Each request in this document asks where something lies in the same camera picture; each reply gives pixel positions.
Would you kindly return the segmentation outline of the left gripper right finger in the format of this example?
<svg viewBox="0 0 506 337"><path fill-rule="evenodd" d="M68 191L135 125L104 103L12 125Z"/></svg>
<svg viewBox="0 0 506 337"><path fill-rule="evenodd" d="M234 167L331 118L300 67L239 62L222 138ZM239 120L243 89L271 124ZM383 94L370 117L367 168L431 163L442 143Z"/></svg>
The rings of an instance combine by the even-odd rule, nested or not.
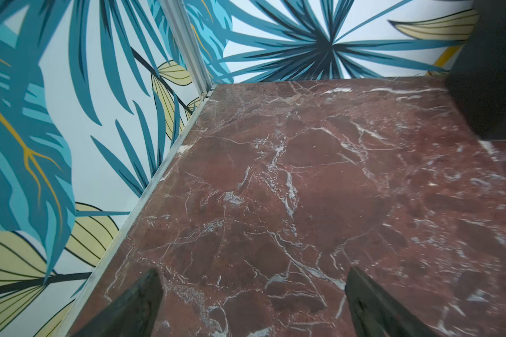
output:
<svg viewBox="0 0 506 337"><path fill-rule="evenodd" d="M348 272L345 293L357 336L437 335L357 267Z"/></svg>

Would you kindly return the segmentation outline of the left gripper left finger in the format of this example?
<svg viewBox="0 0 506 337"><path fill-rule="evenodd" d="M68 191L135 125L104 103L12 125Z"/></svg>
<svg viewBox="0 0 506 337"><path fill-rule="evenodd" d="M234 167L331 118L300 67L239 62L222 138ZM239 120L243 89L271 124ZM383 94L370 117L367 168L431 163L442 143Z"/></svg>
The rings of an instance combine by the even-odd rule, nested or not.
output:
<svg viewBox="0 0 506 337"><path fill-rule="evenodd" d="M75 336L150 336L164 290L156 269L147 271Z"/></svg>

